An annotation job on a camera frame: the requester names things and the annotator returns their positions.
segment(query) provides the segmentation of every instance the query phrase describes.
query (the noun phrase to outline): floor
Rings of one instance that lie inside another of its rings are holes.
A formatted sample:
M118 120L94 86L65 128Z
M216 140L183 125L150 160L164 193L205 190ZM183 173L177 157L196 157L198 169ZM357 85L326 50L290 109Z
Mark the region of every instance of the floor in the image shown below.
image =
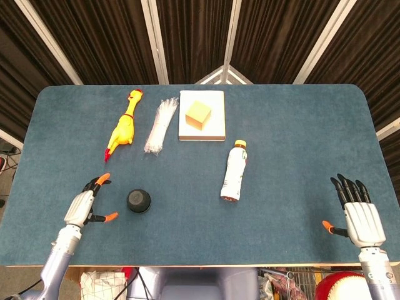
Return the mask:
M14 156L16 162L20 156ZM0 195L8 195L13 183L13 175L15 170L10 169L0 174ZM0 208L0 225L3 218L6 205ZM18 293L23 289L35 283L40 278L40 267L4 267L0 266L0 299ZM394 268L396 278L400 281L400 265ZM38 284L35 289L42 289L43 284ZM80 291L78 283L65 279L61 284L59 293L60 300L78 300L80 299Z

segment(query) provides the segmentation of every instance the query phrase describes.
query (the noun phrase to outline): robotic arm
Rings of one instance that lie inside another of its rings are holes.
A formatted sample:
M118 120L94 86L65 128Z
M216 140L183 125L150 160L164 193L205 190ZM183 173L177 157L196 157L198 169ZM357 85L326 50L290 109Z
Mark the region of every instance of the robotic arm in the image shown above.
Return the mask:
M94 198L103 184L109 184L109 173L94 178L87 183L83 191L73 200L64 218L66 226L62 228L56 241L52 242L51 253L44 265L41 278L44 283L42 291L28 290L20 295L14 295L8 299L23 300L57 300L61 281L67 271L69 262L74 255L76 246L81 240L81 229L88 222L109 222L118 217L114 212L108 216L96 216L93 214L92 205Z
M373 300L399 300L400 286L396 282L388 255L379 247L386 240L376 206L371 203L365 185L337 175L331 177L346 218L347 229L322 224L331 234L350 238L361 249L358 258Z

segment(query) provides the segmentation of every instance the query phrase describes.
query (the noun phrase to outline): orange fingertip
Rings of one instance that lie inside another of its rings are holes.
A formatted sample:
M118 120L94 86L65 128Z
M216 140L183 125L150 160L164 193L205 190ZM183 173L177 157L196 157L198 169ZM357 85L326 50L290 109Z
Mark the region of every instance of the orange fingertip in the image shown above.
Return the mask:
M113 212L112 214L109 214L108 216L106 216L106 220L104 221L106 222L111 222L112 220L115 220L116 218L118 218L119 214L118 212Z
M326 229L330 234L333 234L333 233L332 233L333 225L332 225L331 223L329 223L328 221L323 220L323 221L322 221L322 225L325 227L325 229Z
M102 185L107 179L110 178L110 173L103 174L100 178L96 181L96 184Z

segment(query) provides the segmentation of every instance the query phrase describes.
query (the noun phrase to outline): bundle of white cable ties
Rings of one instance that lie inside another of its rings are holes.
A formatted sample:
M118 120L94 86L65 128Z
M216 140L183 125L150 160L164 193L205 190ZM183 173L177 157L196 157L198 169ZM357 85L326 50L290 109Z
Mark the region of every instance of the bundle of white cable ties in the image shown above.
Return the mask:
M158 154L163 150L165 133L177 107L177 97L161 101L150 135L147 138L146 145L144 145L145 153Z

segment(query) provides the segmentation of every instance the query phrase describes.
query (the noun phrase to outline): bottle cap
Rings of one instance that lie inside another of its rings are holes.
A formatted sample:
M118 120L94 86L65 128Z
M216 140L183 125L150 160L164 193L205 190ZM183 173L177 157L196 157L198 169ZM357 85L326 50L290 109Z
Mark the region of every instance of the bottle cap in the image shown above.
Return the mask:
M246 147L246 142L242 141L241 139L238 139L238 140L235 141L235 146L236 145L240 145L240 146Z
M134 189L127 195L126 202L131 211L141 214L150 208L151 199L148 192Z

